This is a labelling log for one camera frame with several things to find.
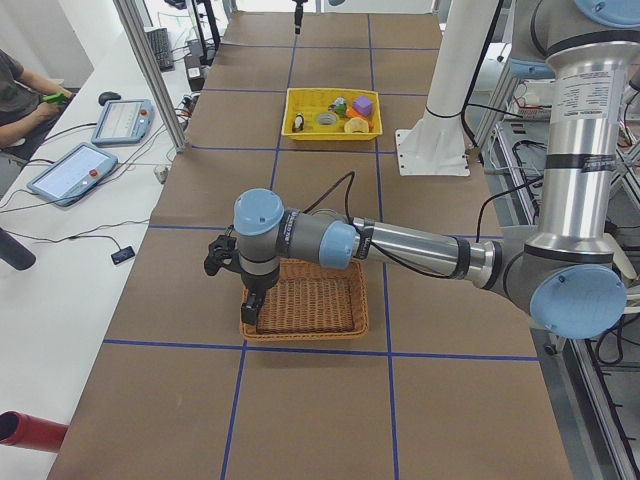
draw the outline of purple block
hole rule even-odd
[[[353,108],[360,115],[368,117],[373,111],[373,102],[367,97],[358,97],[353,101]]]

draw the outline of person's arm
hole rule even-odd
[[[20,120],[0,127],[0,148],[9,147],[43,122],[55,117],[60,107],[41,103],[33,112]]]
[[[53,95],[54,93],[62,92],[65,97],[71,97],[69,90],[26,68],[22,71],[22,75],[16,80],[43,95]]]

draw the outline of white desk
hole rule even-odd
[[[175,70],[163,77],[175,104],[190,93],[181,62],[176,62]],[[102,108],[98,95],[106,90],[118,92],[125,99],[152,99],[125,35],[98,65],[52,134],[95,122]],[[156,114],[151,132],[160,126],[162,119]],[[92,131],[85,128],[57,137],[44,144],[34,158],[56,160],[79,142],[88,142]],[[109,150],[122,162],[138,146]],[[102,224],[145,220],[162,191],[153,174],[154,166],[169,163],[166,154],[170,148],[168,134],[162,133],[129,171],[75,205],[0,213],[0,226],[57,239]],[[27,166],[0,205],[14,191],[26,188],[27,182],[45,167]],[[38,197],[18,192],[3,210],[38,203],[42,203]],[[146,229],[146,225],[127,225],[104,230],[104,234],[116,238],[123,247],[133,246],[137,252]],[[59,244],[19,240],[36,255],[37,261],[24,272],[0,261],[0,413],[18,410],[68,423],[133,262],[114,266],[110,254],[117,248],[108,239]],[[54,458],[50,453],[2,446],[0,479],[46,478]]]

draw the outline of brown basket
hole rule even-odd
[[[345,270],[330,270],[282,259],[280,280],[267,292],[258,325],[240,322],[244,338],[263,341],[350,339],[368,329],[365,279],[356,261]]]

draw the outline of person's hand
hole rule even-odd
[[[42,121],[50,120],[60,113],[60,107],[58,105],[52,105],[50,103],[42,102],[35,109],[34,114]]]

